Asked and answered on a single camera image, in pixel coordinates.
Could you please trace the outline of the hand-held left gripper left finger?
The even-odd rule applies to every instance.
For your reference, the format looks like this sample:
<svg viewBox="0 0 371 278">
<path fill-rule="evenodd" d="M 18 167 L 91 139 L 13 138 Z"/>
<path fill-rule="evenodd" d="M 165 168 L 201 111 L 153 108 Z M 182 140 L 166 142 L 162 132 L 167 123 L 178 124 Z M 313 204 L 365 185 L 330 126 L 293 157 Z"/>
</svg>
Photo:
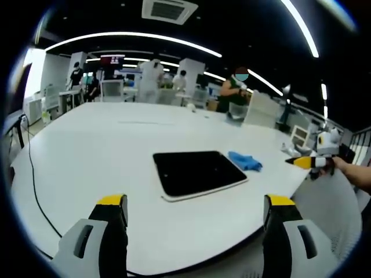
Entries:
<svg viewBox="0 0 371 278">
<path fill-rule="evenodd" d="M 60 239 L 53 268 L 61 277 L 127 277 L 127 227 L 127 196 L 103 197 Z"/>
</svg>

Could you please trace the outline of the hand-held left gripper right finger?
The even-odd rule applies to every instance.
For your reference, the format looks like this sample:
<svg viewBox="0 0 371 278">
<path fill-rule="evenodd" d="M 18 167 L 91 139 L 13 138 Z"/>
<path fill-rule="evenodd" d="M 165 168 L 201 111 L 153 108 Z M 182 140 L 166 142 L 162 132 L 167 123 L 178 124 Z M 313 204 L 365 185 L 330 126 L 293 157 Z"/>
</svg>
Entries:
<svg viewBox="0 0 371 278">
<path fill-rule="evenodd" d="M 264 197 L 263 277 L 330 277 L 339 264 L 330 239 L 286 196 Z"/>
</svg>

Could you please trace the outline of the person's right hand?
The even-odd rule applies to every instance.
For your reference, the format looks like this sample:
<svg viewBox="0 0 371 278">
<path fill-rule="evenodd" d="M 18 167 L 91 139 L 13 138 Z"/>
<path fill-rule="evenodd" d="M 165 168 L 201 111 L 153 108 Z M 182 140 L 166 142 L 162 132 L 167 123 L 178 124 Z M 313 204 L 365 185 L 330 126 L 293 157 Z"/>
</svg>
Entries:
<svg viewBox="0 0 371 278">
<path fill-rule="evenodd" d="M 332 158 L 329 158 L 328 159 L 328 165 L 332 168 L 332 169 L 339 169 L 343 174 L 346 174 L 347 173 L 347 170 L 348 170 L 348 167 L 349 167 L 349 164 L 343 160 L 342 158 L 338 157 L 338 156 L 334 156 Z"/>
</svg>

